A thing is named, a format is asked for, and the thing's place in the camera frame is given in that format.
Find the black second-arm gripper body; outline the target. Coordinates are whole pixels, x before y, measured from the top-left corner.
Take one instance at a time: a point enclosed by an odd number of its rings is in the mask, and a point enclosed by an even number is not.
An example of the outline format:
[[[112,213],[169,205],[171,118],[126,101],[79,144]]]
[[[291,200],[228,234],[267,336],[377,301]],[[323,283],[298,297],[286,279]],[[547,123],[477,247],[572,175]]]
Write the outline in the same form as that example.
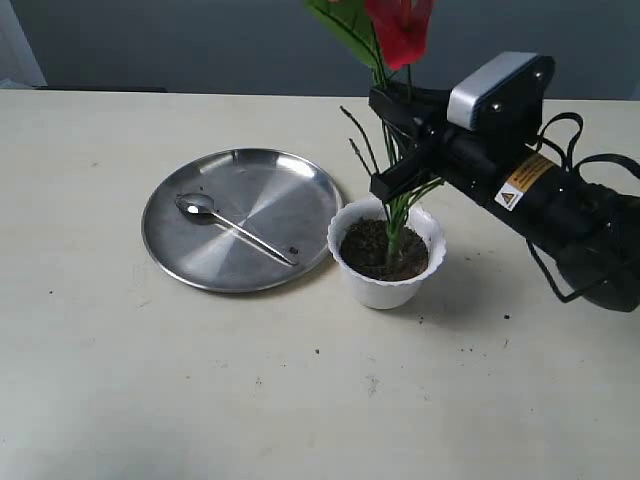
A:
[[[512,132],[484,137],[441,118],[424,122],[438,141],[429,165],[466,197],[543,250],[613,250],[606,201],[612,190],[585,181]]]

